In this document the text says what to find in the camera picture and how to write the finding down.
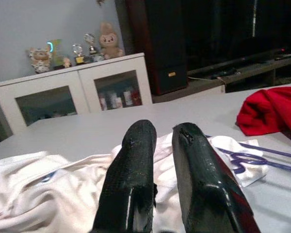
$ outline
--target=plush toy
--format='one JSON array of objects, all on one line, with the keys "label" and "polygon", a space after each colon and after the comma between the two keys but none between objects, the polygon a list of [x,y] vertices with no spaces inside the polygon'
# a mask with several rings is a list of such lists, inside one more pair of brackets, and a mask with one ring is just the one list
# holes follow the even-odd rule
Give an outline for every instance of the plush toy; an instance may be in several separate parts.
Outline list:
[{"label": "plush toy", "polygon": [[118,47],[117,34],[110,23],[102,22],[100,26],[101,36],[99,42],[101,45],[101,54],[105,59],[123,56],[123,50]]},{"label": "plush toy", "polygon": [[29,57],[32,59],[32,67],[36,73],[44,73],[49,71],[50,60],[52,58],[49,47],[46,47],[44,50],[30,48]]}]

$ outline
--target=black tv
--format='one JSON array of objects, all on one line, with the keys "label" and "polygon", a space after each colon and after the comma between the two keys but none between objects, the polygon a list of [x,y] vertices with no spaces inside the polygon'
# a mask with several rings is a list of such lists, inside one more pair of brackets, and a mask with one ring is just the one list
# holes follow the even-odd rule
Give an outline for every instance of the black tv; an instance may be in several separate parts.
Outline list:
[{"label": "black tv", "polygon": [[183,0],[188,73],[291,52],[291,0]]}]

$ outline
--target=speaker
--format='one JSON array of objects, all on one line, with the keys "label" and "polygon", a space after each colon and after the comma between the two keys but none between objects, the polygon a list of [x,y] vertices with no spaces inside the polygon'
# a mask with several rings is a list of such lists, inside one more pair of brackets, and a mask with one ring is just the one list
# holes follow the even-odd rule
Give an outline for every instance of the speaker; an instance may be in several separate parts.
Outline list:
[{"label": "speaker", "polygon": [[126,0],[135,52],[145,53],[151,92],[188,84],[181,0]]}]

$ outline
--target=award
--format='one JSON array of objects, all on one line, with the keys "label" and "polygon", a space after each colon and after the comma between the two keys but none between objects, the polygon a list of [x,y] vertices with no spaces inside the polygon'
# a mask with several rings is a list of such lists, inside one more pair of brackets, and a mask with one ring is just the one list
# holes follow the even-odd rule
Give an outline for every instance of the award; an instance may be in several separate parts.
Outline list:
[{"label": "award", "polygon": [[76,65],[85,64],[84,55],[82,55],[82,46],[79,44],[74,44],[72,45],[72,50],[77,55],[77,57],[75,57]]},{"label": "award", "polygon": [[89,44],[89,54],[90,55],[98,53],[97,49],[94,47],[94,45],[95,45],[95,37],[92,34],[90,34],[90,33],[85,34],[84,35],[84,40]]},{"label": "award", "polygon": [[84,40],[89,44],[89,55],[87,56],[87,58],[85,58],[85,62],[86,63],[90,63],[90,62],[100,62],[105,60],[104,56],[101,55],[97,48],[94,47],[95,45],[95,37],[90,34],[87,33],[84,35]]},{"label": "award", "polygon": [[54,70],[64,68],[64,56],[62,54],[62,39],[50,40],[47,42],[52,53],[52,66]]}]

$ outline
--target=white wall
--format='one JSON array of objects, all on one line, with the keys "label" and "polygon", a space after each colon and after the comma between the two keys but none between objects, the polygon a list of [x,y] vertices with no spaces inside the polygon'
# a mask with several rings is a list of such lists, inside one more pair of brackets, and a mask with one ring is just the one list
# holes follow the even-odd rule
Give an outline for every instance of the white wall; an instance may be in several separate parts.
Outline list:
[{"label": "white wall", "polygon": [[0,0],[0,81],[35,74],[26,50],[44,48],[51,39],[62,39],[70,58],[74,43],[87,53],[83,35],[98,38],[102,21],[113,24],[123,48],[114,0],[101,7],[96,0]]}]

